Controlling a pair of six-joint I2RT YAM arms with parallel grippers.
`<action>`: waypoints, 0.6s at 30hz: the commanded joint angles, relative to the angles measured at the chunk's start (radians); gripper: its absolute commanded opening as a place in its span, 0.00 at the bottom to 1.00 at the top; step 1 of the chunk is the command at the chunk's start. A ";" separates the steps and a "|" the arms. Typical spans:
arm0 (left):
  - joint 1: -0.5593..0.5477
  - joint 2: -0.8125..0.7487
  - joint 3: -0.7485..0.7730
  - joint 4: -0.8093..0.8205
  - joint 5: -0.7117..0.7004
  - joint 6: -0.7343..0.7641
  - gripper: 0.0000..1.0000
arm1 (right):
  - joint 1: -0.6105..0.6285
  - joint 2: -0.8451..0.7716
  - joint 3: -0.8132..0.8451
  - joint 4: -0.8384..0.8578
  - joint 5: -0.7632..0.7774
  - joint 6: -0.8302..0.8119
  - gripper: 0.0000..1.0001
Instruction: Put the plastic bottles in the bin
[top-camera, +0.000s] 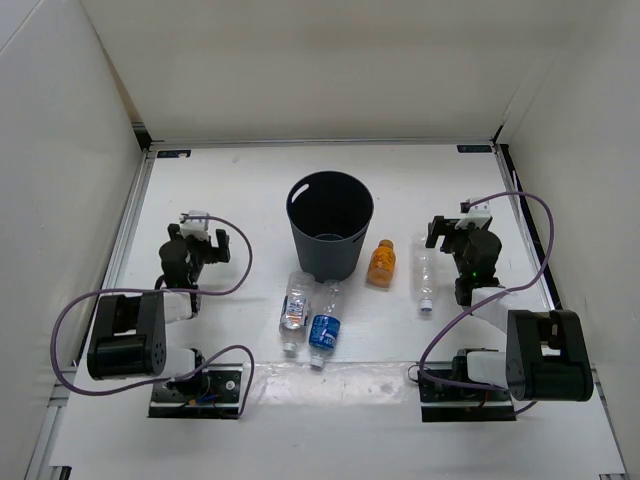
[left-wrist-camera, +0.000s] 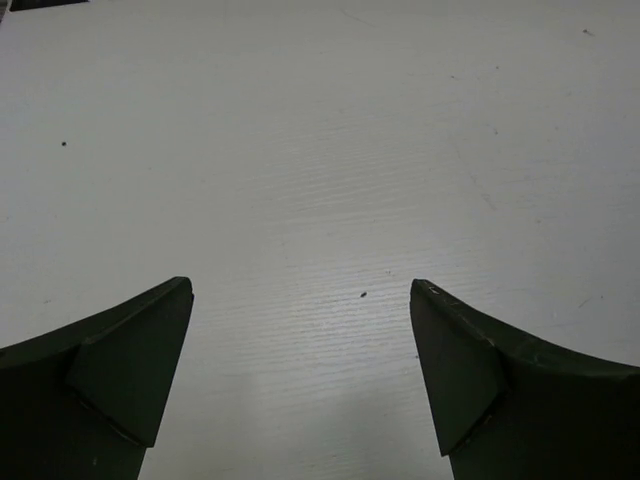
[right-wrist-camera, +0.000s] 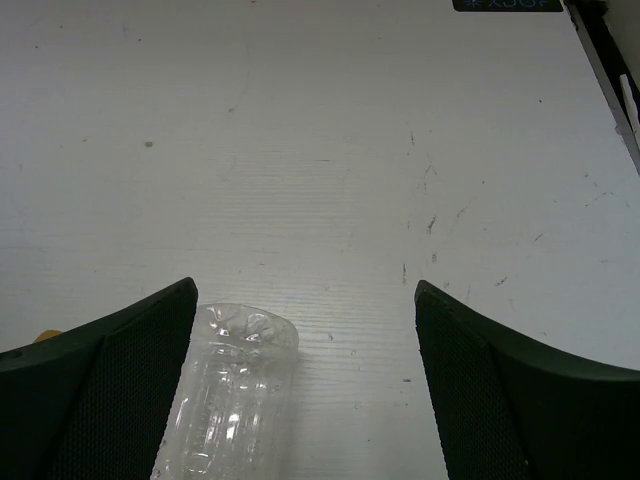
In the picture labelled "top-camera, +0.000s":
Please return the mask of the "orange juice bottle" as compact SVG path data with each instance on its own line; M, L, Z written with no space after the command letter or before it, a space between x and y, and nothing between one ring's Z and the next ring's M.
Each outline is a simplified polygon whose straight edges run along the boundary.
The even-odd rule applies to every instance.
M367 281L379 288L388 288L391 285L396 255L394 244L391 240L383 239L372 252L367 271Z

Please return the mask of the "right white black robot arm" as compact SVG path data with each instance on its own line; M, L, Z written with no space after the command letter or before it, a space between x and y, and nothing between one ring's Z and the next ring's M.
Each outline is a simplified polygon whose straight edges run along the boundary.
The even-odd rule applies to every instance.
M422 357L419 375L464 400L498 390L520 401L588 401L594 380L579 316L570 310L533 311L500 284L495 273L502 243L489 230L491 220L436 216L428 224L425 247L443 240L440 251L452 256L458 271L458 305L502 331L506 350L464 350L462 365L454 365L449 378L429 370Z

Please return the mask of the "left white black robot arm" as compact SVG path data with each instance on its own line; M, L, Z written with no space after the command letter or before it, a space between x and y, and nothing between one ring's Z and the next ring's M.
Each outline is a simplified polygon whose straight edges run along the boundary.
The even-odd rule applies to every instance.
M163 376L169 389L188 399L208 393L202 353L171 347L166 337L168 324L198 315L202 296L195 291L203 268L231 259L227 232L216 230L213 245L208 225L187 220L168 226L169 240L159 249L162 275L152 293L100 298L87 353L93 379Z

